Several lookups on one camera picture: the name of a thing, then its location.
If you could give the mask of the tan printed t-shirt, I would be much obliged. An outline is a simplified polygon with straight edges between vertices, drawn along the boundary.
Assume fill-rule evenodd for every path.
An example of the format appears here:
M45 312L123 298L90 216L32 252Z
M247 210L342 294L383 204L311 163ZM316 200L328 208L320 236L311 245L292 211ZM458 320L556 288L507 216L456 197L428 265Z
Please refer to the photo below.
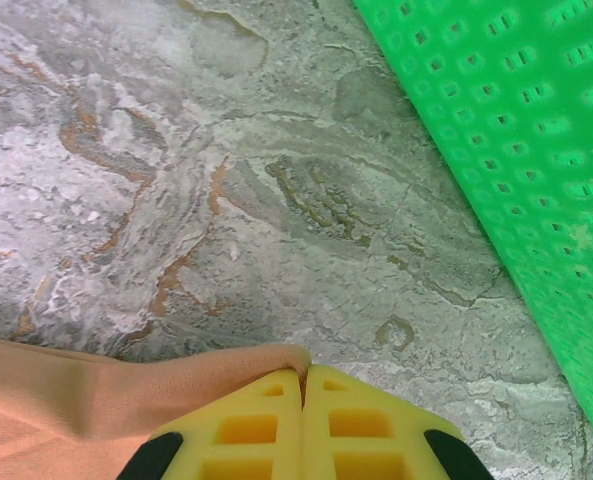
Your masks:
M116 480L159 426L310 363L296 345L128 363L0 340L0 480Z

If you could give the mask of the green plastic mesh basket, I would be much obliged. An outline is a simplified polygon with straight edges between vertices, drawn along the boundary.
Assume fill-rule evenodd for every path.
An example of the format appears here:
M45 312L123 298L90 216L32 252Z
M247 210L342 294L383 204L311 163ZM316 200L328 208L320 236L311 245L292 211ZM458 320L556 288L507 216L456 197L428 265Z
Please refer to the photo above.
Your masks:
M593 0L354 0L593 426Z

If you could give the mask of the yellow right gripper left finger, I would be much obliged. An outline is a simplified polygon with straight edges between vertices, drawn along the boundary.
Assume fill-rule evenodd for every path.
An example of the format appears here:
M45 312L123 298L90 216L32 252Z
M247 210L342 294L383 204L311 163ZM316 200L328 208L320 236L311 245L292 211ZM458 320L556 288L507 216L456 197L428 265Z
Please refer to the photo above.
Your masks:
M270 373L151 435L118 480L301 480L301 390Z

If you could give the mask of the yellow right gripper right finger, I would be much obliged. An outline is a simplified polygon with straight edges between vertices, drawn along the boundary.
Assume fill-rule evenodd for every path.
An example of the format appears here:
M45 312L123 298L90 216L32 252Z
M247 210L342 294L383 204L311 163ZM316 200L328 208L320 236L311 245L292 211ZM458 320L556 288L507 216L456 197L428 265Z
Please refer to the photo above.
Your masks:
M328 366L308 371L303 480L491 480L444 418Z

